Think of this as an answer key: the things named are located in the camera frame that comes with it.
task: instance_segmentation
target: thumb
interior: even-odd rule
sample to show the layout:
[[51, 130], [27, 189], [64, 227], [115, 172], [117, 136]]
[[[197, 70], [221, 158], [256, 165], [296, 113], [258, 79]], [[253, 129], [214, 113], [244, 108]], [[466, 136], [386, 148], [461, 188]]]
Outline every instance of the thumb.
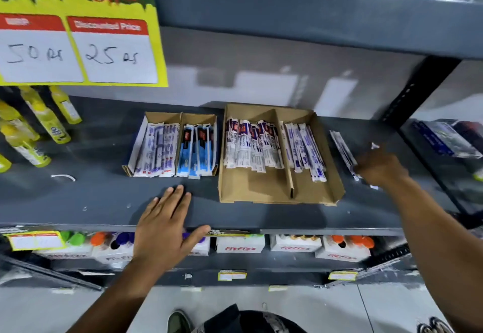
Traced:
[[188, 255], [195, 247], [196, 244], [204, 237], [206, 236], [206, 233], [211, 230], [211, 227], [209, 225], [203, 225], [197, 228], [194, 232], [190, 234], [189, 237], [184, 239], [183, 244], [181, 244], [181, 251], [183, 254]]

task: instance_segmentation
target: floor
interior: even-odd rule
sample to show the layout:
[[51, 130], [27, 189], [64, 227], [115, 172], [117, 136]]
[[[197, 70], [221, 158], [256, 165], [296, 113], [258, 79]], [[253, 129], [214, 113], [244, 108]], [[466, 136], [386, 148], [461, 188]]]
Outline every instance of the floor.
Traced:
[[[63, 333], [99, 296], [90, 291], [56, 289], [0, 289], [2, 331]], [[426, 288], [402, 284], [347, 285], [331, 289], [289, 287], [211, 287], [201, 292], [155, 287], [144, 302], [130, 333], [164, 333], [172, 310], [182, 308], [194, 324], [201, 324], [237, 303], [240, 310], [264, 310], [293, 320], [308, 333], [416, 332], [429, 317], [443, 318]]]

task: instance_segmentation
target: white box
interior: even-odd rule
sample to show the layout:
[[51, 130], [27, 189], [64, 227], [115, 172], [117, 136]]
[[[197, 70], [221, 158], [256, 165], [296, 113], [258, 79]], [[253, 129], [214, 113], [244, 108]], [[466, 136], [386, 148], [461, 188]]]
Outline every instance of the white box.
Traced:
[[316, 258], [333, 259], [336, 261], [360, 262], [371, 256], [371, 251], [364, 247], [353, 244], [349, 238], [344, 238], [345, 248], [341, 248], [332, 240], [331, 235], [322, 238], [323, 248], [315, 252]]
[[196, 244], [193, 249], [191, 249], [191, 252], [189, 255], [199, 255], [199, 256], [204, 256], [207, 257], [210, 255], [210, 237], [207, 236], [205, 239]]
[[321, 246], [320, 238], [316, 240], [297, 238], [294, 240], [288, 235], [270, 235], [270, 250], [272, 252], [313, 252]]
[[128, 262], [132, 259], [134, 246], [121, 245], [118, 249], [103, 249], [102, 247], [94, 247], [92, 250], [92, 257], [101, 263], [117, 263]]
[[265, 246], [265, 236], [250, 234], [247, 236], [218, 236], [218, 253], [261, 253]]
[[68, 246], [63, 249], [34, 251], [34, 253], [48, 259], [82, 259], [92, 257], [92, 248], [90, 244], [83, 244], [79, 246]]

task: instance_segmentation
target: forearm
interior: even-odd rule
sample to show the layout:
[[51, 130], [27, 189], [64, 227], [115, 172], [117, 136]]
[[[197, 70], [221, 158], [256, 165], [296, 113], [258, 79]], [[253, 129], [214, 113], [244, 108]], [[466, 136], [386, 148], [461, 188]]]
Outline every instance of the forearm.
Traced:
[[67, 333], [126, 332], [156, 280], [143, 265], [131, 262]]
[[452, 321], [483, 328], [483, 245], [409, 177], [383, 186], [397, 205], [418, 269]]

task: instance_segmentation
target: green shoe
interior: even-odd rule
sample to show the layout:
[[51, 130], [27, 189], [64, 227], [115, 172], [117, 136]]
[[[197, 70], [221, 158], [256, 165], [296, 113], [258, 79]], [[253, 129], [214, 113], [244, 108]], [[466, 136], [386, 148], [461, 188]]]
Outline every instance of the green shoe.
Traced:
[[193, 325], [182, 310], [174, 311], [168, 319], [168, 333], [191, 333]]

